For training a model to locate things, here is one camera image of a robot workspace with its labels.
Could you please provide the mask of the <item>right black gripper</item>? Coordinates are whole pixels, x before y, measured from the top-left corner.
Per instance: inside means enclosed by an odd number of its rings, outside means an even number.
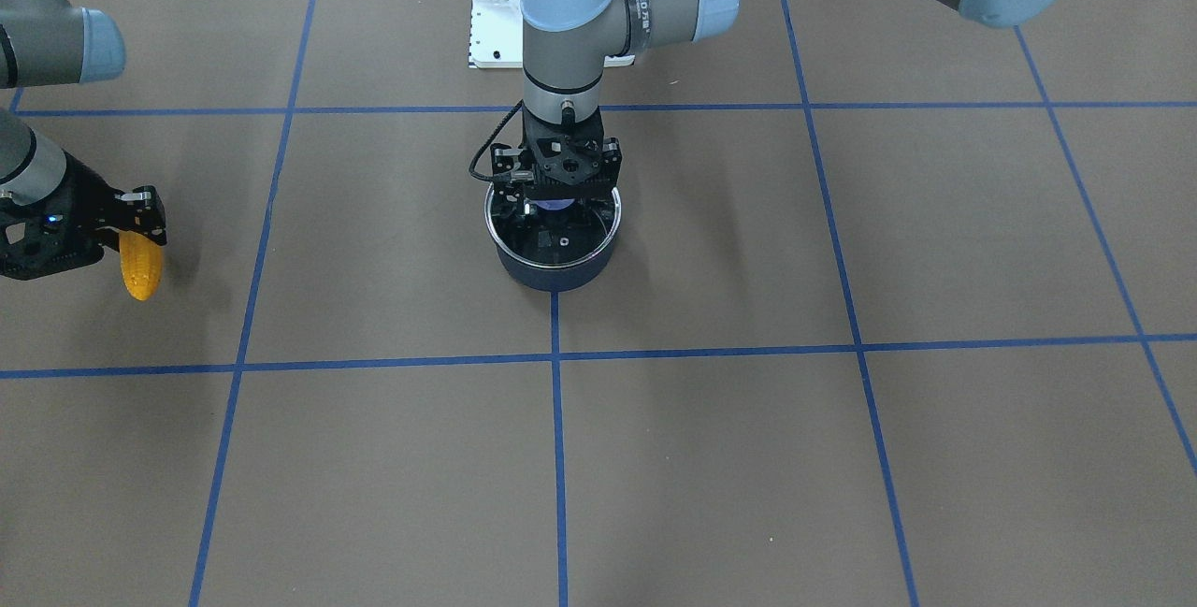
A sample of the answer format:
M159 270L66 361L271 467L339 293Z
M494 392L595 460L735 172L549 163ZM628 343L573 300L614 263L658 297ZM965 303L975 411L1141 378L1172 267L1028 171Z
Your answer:
M117 235L130 231L154 244L168 244L166 207L154 186L123 192L108 186L81 160L65 160L65 176L51 194L34 205L18 205L4 189L4 233L20 227L17 239L4 236L4 277L29 283L101 261L117 253Z

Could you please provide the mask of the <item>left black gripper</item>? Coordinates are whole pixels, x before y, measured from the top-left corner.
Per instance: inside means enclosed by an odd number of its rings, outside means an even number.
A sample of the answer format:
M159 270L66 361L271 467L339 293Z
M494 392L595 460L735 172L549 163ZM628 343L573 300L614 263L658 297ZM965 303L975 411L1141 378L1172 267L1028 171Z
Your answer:
M502 195L531 201L598 198L616 186L622 152L604 136L601 111L573 125L552 125L519 113L523 141L517 150L491 144L492 186Z

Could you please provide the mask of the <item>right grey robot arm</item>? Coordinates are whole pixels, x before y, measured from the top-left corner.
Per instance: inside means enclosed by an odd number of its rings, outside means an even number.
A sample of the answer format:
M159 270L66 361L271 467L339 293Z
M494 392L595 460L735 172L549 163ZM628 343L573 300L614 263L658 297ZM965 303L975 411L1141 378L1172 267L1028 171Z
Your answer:
M108 81L124 69L110 16L69 0L1 0L4 90ZM138 301L162 283L166 208L153 186L108 186L60 144L14 113L1 114L4 277L29 283L119 253L124 289Z

